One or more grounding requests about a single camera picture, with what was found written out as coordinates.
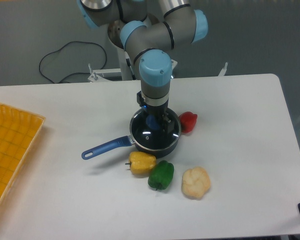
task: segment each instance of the light blue joint cap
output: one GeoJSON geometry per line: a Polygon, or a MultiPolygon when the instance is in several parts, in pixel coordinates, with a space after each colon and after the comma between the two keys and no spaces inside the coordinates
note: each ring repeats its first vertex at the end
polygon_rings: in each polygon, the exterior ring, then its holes
{"type": "Polygon", "coordinates": [[[149,50],[141,56],[139,71],[142,79],[148,85],[162,87],[171,80],[171,58],[159,49],[149,50]]]}
{"type": "Polygon", "coordinates": [[[203,39],[208,33],[208,21],[201,10],[194,10],[196,17],[195,34],[192,43],[203,39]]]}
{"type": "Polygon", "coordinates": [[[129,36],[132,34],[134,30],[141,26],[146,26],[142,21],[130,21],[122,28],[120,32],[120,39],[123,45],[123,48],[126,49],[126,42],[129,36]]]}
{"type": "Polygon", "coordinates": [[[84,17],[85,23],[88,25],[88,27],[91,28],[91,29],[97,29],[98,26],[88,16],[88,14],[87,14],[86,10],[84,9],[84,7],[82,6],[80,0],[76,0],[76,4],[78,5],[81,14],[84,17]]]}

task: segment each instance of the bell pepper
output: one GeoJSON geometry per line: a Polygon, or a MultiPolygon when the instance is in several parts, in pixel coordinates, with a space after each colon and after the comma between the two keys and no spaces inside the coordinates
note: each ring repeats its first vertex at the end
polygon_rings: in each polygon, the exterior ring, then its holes
{"type": "Polygon", "coordinates": [[[145,152],[133,151],[130,153],[130,170],[133,174],[147,174],[156,166],[156,157],[145,152]]]}
{"type": "Polygon", "coordinates": [[[155,190],[165,190],[174,177],[175,167],[172,163],[162,160],[150,173],[148,184],[155,190]]]}
{"type": "Polygon", "coordinates": [[[197,118],[198,115],[190,111],[186,111],[182,113],[179,116],[180,123],[181,123],[181,131],[185,134],[190,133],[194,129],[197,123],[197,118]]]}

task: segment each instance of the yellow bell pepper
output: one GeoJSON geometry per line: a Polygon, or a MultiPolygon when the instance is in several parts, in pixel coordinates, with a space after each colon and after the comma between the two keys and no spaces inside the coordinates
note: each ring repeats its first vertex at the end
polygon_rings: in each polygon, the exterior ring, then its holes
{"type": "Polygon", "coordinates": [[[156,166],[156,157],[145,152],[133,151],[130,153],[130,170],[133,174],[147,174],[156,166]]]}

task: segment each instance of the green bell pepper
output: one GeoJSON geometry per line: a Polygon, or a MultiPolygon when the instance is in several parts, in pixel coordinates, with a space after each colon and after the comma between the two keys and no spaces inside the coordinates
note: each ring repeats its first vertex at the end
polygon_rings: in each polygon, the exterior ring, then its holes
{"type": "Polygon", "coordinates": [[[175,167],[172,163],[162,160],[151,171],[148,184],[155,190],[165,190],[174,177],[175,167]]]}

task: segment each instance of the frying pan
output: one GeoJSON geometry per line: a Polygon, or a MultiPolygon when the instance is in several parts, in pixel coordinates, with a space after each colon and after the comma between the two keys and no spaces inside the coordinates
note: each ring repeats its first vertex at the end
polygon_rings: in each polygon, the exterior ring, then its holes
{"type": "Polygon", "coordinates": [[[178,115],[170,108],[167,109],[166,114],[170,120],[174,121],[174,129],[170,134],[165,134],[163,129],[152,130],[149,128],[146,124],[147,113],[141,108],[131,118],[130,135],[113,139],[86,150],[81,157],[88,160],[110,150],[132,145],[135,145],[139,151],[152,154],[156,158],[168,155],[177,146],[181,134],[181,124],[178,115]]]}

